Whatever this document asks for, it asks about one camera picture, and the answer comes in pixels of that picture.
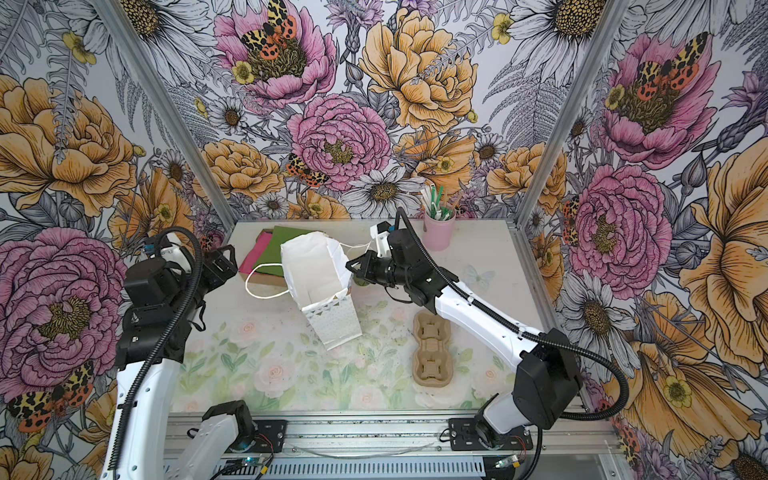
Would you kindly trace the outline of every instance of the green paper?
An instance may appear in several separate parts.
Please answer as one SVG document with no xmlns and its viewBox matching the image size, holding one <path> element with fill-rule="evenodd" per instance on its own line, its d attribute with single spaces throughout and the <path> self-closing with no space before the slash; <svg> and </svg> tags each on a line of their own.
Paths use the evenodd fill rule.
<svg viewBox="0 0 768 480">
<path fill-rule="evenodd" d="M 281 227 L 280 225 L 274 227 L 272 229 L 272 240 L 270 240 L 270 244 L 266 246 L 264 253 L 261 254 L 261 257 L 259 257 L 258 261 L 253 266 L 255 267 L 262 263 L 280 263 L 282 260 L 282 257 L 280 256 L 280 246 L 283 243 L 314 231 L 316 230 Z M 265 266 L 264 268 L 259 268 L 256 272 L 283 276 L 283 268 L 281 266 Z"/>
</svg>

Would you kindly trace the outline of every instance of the white table surface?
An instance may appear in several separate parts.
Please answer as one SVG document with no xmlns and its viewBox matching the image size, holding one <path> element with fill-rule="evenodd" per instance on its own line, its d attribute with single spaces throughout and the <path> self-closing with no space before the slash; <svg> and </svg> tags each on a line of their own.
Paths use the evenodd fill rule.
<svg viewBox="0 0 768 480">
<path fill-rule="evenodd" d="M 412 220 L 421 233 L 422 223 Z M 241 263 L 264 228 L 321 230 L 349 245 L 367 243 L 373 220 L 241 222 L 230 243 Z M 362 248 L 348 257 L 361 255 Z M 478 295 L 530 326 L 542 328 L 518 254 L 503 220 L 456 222 L 451 246 L 432 255 Z M 245 399 L 251 412 L 285 410 L 476 409 L 514 382 L 508 366 L 462 328 L 452 325 L 454 377 L 441 389 L 411 378 L 414 315 L 420 307 L 392 301 L 377 285 L 353 284 L 363 336 L 326 351 L 290 295 L 249 296 L 240 275 L 206 296 L 207 330 L 193 330 L 173 412 L 204 412 Z M 251 286 L 259 295 L 284 290 Z M 401 290 L 395 297 L 406 298 Z"/>
</svg>

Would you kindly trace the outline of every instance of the paper bag handle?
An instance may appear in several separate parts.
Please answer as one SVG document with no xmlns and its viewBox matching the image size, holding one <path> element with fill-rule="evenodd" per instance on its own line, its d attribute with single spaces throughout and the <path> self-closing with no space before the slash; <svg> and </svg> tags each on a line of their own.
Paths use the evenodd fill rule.
<svg viewBox="0 0 768 480">
<path fill-rule="evenodd" d="M 258 270 L 262 266 L 283 266 L 282 263 L 262 263 L 261 265 L 256 265 L 253 270 L 248 273 L 248 277 L 245 279 L 245 291 L 248 292 L 248 295 L 251 295 L 253 298 L 261 299 L 261 300 L 269 300 L 270 298 L 277 298 L 280 295 L 285 295 L 288 293 L 288 289 L 286 289 L 284 292 L 275 293 L 274 295 L 270 296 L 258 296 L 254 295 L 250 290 L 248 290 L 248 280 L 250 280 L 250 276 L 253 275 L 256 270 Z"/>
</svg>

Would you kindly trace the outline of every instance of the pink paper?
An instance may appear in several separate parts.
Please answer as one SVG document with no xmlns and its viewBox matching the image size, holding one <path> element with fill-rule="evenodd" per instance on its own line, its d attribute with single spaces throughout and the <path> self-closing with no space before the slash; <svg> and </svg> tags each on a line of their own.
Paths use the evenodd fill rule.
<svg viewBox="0 0 768 480">
<path fill-rule="evenodd" d="M 253 265 L 256 264 L 261 254 L 266 250 L 266 246 L 270 244 L 272 240 L 272 234 L 270 232 L 261 232 L 256 238 L 256 244 L 253 246 L 250 252 L 245 256 L 245 260 L 240 264 L 238 271 L 245 273 L 246 275 L 253 270 Z"/>
</svg>

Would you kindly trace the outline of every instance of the butterfly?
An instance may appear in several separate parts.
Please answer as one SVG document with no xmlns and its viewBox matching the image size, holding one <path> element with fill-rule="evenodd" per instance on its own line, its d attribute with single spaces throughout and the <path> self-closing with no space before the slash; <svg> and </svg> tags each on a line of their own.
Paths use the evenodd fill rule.
<svg viewBox="0 0 768 480">
<path fill-rule="evenodd" d="M 94 365 L 86 362 L 50 392 L 29 392 L 11 399 L 8 412 L 19 420 L 21 433 L 44 429 L 53 416 L 66 416 L 69 409 L 83 405 L 93 392 Z"/>
<path fill-rule="evenodd" d="M 682 90 L 699 73 L 698 61 L 707 46 L 709 33 L 706 31 L 685 44 L 674 59 L 659 65 L 655 61 L 644 61 L 637 66 L 637 97 L 649 101 L 658 93 L 664 95 L 667 89 Z"/>
<path fill-rule="evenodd" d="M 566 245 L 578 247 L 578 232 L 576 231 L 576 214 L 578 213 L 578 200 L 568 200 L 563 204 L 563 241 Z"/>
<path fill-rule="evenodd" d="M 479 292 L 487 291 L 491 286 L 491 280 L 496 276 L 494 270 L 480 274 L 472 265 L 467 265 L 464 274 L 465 283 L 470 287 L 474 286 L 473 288 Z"/>
<path fill-rule="evenodd" d="M 254 57 L 275 60 L 287 40 L 296 38 L 296 17 L 288 15 L 285 0 L 270 0 L 266 7 L 267 22 L 261 30 L 252 30 L 240 37 Z"/>
<path fill-rule="evenodd" d="M 298 158 L 295 154 L 291 154 L 288 158 L 286 172 L 291 177 L 298 177 L 299 180 L 310 187 L 319 187 L 330 179 L 330 177 L 323 172 L 315 172 L 314 170 L 310 170 L 304 161 Z"/>
</svg>

